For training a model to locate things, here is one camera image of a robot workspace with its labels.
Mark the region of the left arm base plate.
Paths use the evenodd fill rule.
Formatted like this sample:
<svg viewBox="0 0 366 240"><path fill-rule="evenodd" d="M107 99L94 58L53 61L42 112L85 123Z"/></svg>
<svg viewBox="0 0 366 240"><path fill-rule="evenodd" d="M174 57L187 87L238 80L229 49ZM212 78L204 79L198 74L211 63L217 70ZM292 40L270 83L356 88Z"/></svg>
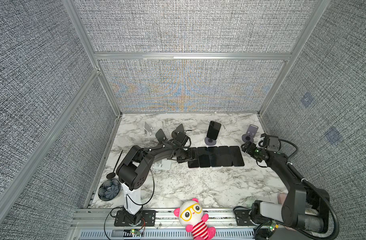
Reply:
<svg viewBox="0 0 366 240"><path fill-rule="evenodd" d="M156 221L156 211L140 210L135 215L128 211L119 210L115 216L115 227L154 227Z"/></svg>

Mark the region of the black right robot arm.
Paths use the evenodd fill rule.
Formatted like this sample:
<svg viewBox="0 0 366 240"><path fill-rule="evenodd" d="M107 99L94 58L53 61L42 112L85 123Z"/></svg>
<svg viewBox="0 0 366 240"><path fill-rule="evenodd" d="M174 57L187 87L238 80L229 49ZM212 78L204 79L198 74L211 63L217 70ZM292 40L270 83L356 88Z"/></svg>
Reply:
<svg viewBox="0 0 366 240"><path fill-rule="evenodd" d="M246 142L241 150L256 160L266 163L284 183L288 193L283 204L255 201L249 213L254 224L276 221L304 235L310 232L325 234L328 231L331 205L329 194L316 188L293 166L291 158L298 147L277 136L262 135L258 144Z"/></svg>

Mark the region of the black phone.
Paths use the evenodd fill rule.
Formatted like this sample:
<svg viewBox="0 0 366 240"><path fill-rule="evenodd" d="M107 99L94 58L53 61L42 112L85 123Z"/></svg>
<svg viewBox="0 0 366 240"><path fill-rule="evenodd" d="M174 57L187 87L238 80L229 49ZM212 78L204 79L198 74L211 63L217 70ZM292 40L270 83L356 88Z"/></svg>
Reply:
<svg viewBox="0 0 366 240"><path fill-rule="evenodd" d="M245 164L244 164L243 156L241 154L240 147L239 146L230 146L229 151L230 151L233 166L244 167Z"/></svg>
<svg viewBox="0 0 366 240"><path fill-rule="evenodd" d="M199 147L197 148L198 153L198 161L200 168L209 168L211 167L209 152L207 147Z"/></svg>
<svg viewBox="0 0 366 240"><path fill-rule="evenodd" d="M206 137L212 140L217 140L221 129L221 123L210 121Z"/></svg>
<svg viewBox="0 0 366 240"><path fill-rule="evenodd" d="M198 160L198 153L197 148L190 148L190 160L187 162L188 167L191 168L199 168L199 160Z"/></svg>
<svg viewBox="0 0 366 240"><path fill-rule="evenodd" d="M220 159L218 147L208 147L208 155L211 167L222 167L222 160Z"/></svg>
<svg viewBox="0 0 366 240"><path fill-rule="evenodd" d="M232 157L228 146L220 146L219 150L219 159L221 161L221 165L223 167L232 167Z"/></svg>

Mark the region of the white folding stand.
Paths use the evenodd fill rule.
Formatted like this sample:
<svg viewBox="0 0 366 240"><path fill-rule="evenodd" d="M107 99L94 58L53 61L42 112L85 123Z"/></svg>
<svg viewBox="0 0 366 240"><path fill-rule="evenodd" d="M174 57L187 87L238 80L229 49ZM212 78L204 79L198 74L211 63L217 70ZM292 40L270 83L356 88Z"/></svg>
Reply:
<svg viewBox="0 0 366 240"><path fill-rule="evenodd" d="M151 127L147 122L144 122L145 136L151 137L154 134L154 128Z"/></svg>
<svg viewBox="0 0 366 240"><path fill-rule="evenodd" d="M172 161L170 160L160 160L153 164L153 168L155 170L163 170L163 171L169 171L171 169Z"/></svg>

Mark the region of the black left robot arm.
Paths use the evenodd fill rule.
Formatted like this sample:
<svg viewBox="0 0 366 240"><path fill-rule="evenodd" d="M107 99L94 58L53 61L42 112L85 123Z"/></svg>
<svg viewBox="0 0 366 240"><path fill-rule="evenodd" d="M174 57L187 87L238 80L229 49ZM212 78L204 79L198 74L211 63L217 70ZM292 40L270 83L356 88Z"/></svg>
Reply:
<svg viewBox="0 0 366 240"><path fill-rule="evenodd" d="M125 220L131 225L141 221L143 206L141 202L141 186L152 172L152 165L161 160L174 160L177 163L196 161L197 150L186 146L191 142L185 131L176 132L175 137L168 139L162 129L156 133L158 145L155 147L141 148L132 146L123 161L116 169L116 174L124 190Z"/></svg>

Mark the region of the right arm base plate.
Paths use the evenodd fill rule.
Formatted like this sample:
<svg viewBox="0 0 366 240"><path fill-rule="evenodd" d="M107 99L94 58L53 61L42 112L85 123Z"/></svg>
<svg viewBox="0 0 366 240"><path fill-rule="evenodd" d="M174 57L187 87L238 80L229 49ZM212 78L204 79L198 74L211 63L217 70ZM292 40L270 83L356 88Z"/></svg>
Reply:
<svg viewBox="0 0 366 240"><path fill-rule="evenodd" d="M238 226L258 226L250 219L250 210L244 208L237 208L234 211L236 223Z"/></svg>

